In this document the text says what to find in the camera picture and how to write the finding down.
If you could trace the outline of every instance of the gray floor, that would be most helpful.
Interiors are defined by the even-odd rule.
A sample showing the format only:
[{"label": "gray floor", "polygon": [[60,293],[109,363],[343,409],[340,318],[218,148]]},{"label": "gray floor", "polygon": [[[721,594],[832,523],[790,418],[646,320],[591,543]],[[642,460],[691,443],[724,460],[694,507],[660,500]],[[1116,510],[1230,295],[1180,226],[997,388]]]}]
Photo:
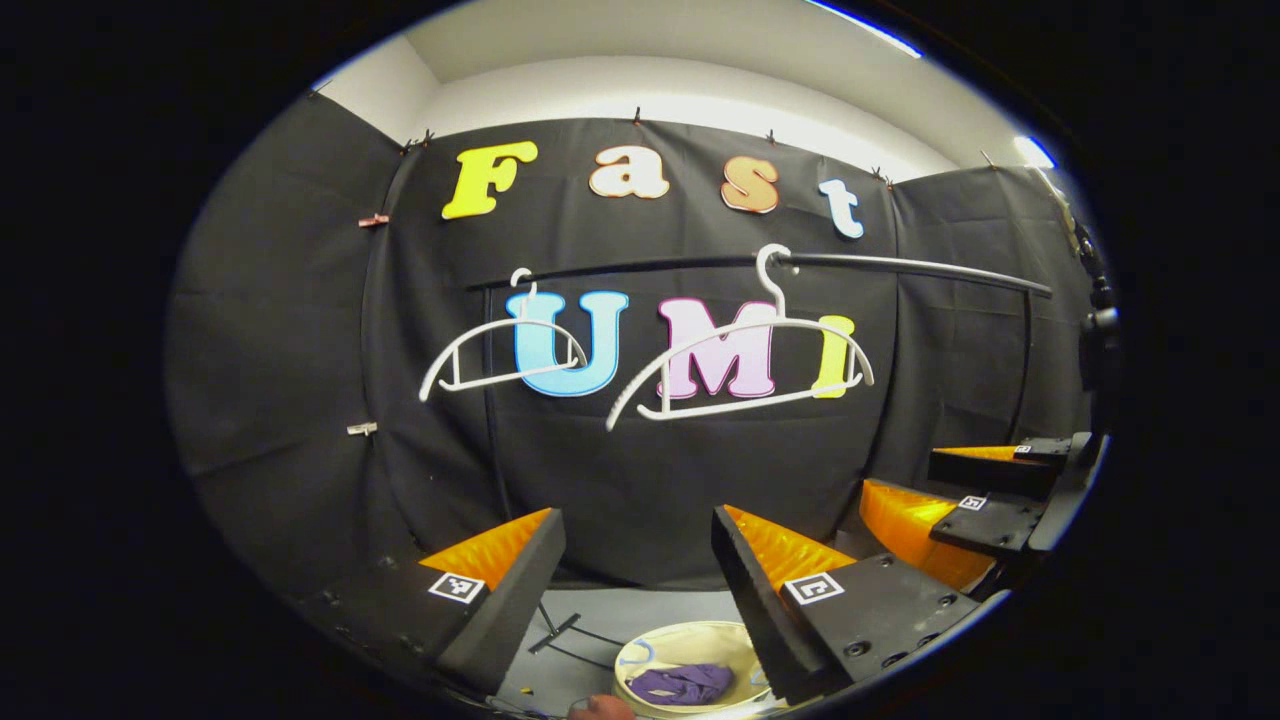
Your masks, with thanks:
[{"label": "gray floor", "polygon": [[[723,592],[654,592],[637,589],[547,591],[543,607],[559,625],[577,612],[576,628],[603,635],[617,643],[664,625],[698,620],[741,623],[733,596]],[[570,657],[550,647],[536,653],[529,648],[550,634],[541,612],[525,633],[507,678],[498,691],[499,707],[513,705],[550,716],[568,714],[570,706],[588,696],[613,692],[613,671]],[[607,667],[613,666],[620,646],[575,630],[566,630],[552,644]],[[529,688],[532,694],[521,692]]]}]

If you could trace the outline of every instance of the ceiling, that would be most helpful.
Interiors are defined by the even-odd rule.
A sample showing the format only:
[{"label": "ceiling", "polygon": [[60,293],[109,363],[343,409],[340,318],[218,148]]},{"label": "ceiling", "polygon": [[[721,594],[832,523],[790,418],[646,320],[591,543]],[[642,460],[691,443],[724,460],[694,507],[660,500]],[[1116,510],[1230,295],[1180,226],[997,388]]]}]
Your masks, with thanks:
[{"label": "ceiling", "polygon": [[436,79],[581,56],[728,65],[838,99],[961,168],[1024,164],[1025,132],[925,55],[805,0],[472,0],[404,32]]}]

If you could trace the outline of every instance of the white laundry basket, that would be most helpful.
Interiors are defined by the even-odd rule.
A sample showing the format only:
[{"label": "white laundry basket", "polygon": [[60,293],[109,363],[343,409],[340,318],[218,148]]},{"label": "white laundry basket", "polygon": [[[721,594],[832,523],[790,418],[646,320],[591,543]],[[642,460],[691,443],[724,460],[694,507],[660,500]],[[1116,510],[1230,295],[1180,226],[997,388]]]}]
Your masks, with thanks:
[{"label": "white laundry basket", "polygon": [[[724,665],[733,671],[733,682],[716,705],[653,705],[627,687],[627,680],[646,670],[700,664]],[[741,623],[681,623],[649,630],[625,644],[613,662],[613,694],[644,717],[691,717],[759,702],[768,693],[768,679]]]}]

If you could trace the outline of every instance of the blue letter u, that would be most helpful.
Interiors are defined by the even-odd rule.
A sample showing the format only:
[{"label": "blue letter u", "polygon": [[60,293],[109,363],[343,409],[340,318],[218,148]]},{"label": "blue letter u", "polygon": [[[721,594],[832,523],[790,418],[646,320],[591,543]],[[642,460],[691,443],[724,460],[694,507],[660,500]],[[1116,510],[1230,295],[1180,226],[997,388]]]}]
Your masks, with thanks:
[{"label": "blue letter u", "polygon": [[[520,305],[529,300],[527,295],[516,295],[507,300],[507,314],[520,316]],[[613,291],[588,292],[577,304],[591,315],[591,363],[585,368],[572,370],[553,370],[521,378],[525,384],[543,395],[556,397],[577,397],[609,384],[618,372],[618,316],[630,305],[626,295]],[[529,301],[525,316],[531,320],[554,323],[556,315],[564,309],[564,299],[554,292],[539,292]],[[577,338],[584,350],[586,342]],[[556,359],[556,346],[567,341],[556,331],[541,325],[516,325],[516,370],[524,373],[536,368],[559,364]]]}]

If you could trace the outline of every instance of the ceiling light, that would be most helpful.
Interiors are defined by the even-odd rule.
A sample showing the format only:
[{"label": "ceiling light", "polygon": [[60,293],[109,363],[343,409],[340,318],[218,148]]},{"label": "ceiling light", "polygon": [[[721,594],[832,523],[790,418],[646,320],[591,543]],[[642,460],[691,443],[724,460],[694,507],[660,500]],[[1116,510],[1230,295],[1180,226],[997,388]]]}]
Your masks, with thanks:
[{"label": "ceiling light", "polygon": [[1033,168],[1053,168],[1053,160],[1050,159],[1044,149],[1039,146],[1034,140],[1029,137],[1015,137],[1014,147],[1023,154],[1027,159],[1027,164]]},{"label": "ceiling light", "polygon": [[822,3],[817,3],[814,0],[805,0],[805,3],[809,3],[810,5],[817,5],[818,8],[822,8],[823,10],[827,10],[828,13],[840,15],[841,18],[844,18],[844,19],[854,23],[854,24],[856,24],[858,27],[865,29],[867,32],[870,32],[876,37],[879,37],[884,42],[888,42],[893,47],[897,47],[902,53],[906,53],[908,55],[910,55],[913,58],[916,58],[916,59],[920,58],[920,54],[915,50],[915,47],[911,47],[910,45],[902,42],[901,40],[893,37],[892,35],[890,35],[890,33],[879,29],[878,27],[872,27],[872,26],[864,23],[863,20],[859,20],[858,18],[849,17],[845,13],[841,13],[840,10],[837,10],[835,8],[828,8],[827,5],[823,5]]}]

